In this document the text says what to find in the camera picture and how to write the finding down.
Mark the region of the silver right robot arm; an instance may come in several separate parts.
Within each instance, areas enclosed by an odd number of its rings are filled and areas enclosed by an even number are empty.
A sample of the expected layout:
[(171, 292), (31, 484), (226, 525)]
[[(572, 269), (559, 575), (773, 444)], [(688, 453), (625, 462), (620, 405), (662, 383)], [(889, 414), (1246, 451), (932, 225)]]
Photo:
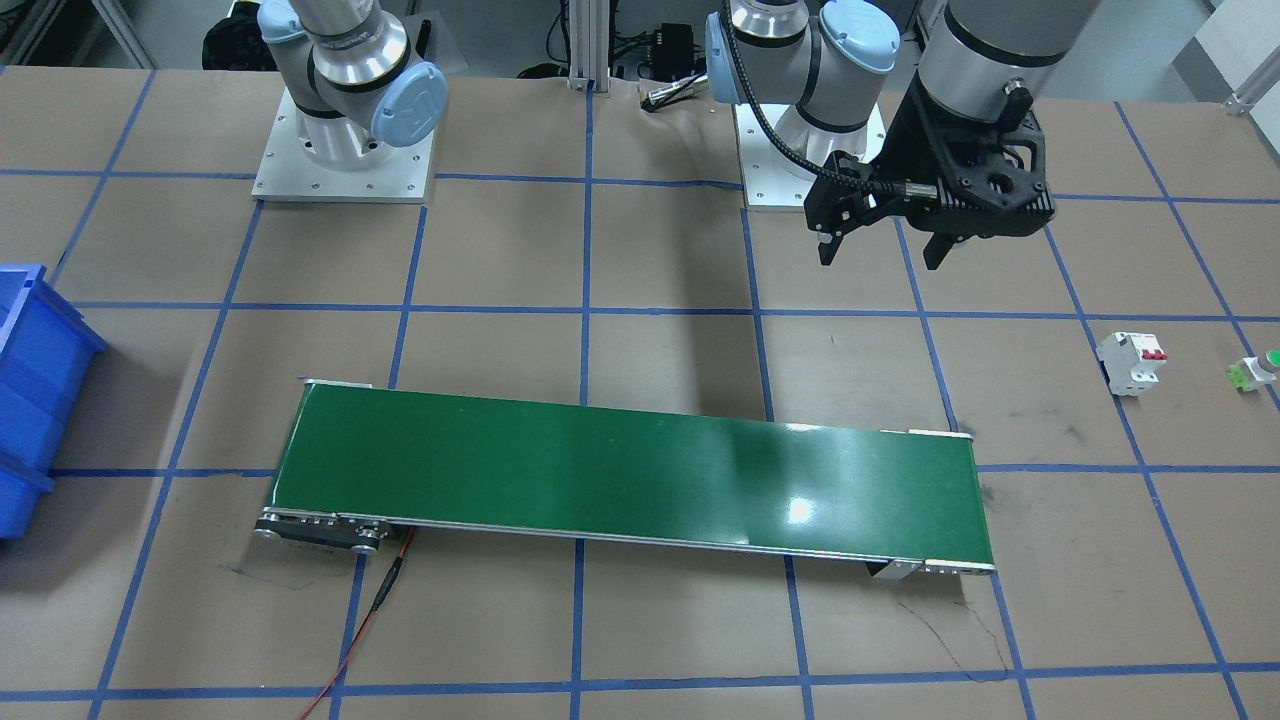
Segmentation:
[(264, 1), (285, 91), (252, 195), (264, 202), (428, 201), (443, 70), (376, 1)]

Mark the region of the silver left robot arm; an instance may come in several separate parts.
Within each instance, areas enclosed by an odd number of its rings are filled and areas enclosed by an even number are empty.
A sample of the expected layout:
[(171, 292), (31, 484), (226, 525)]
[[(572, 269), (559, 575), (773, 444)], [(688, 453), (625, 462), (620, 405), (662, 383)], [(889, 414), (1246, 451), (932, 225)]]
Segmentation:
[(810, 181), (803, 208), (829, 265), (854, 231), (902, 218), (937, 269), (979, 237), (1027, 237), (1057, 208), (1034, 104), (1094, 1), (947, 1), (879, 151), (851, 140), (895, 68), (901, 35), (869, 1), (722, 1), (707, 18), (710, 92), (745, 106)]

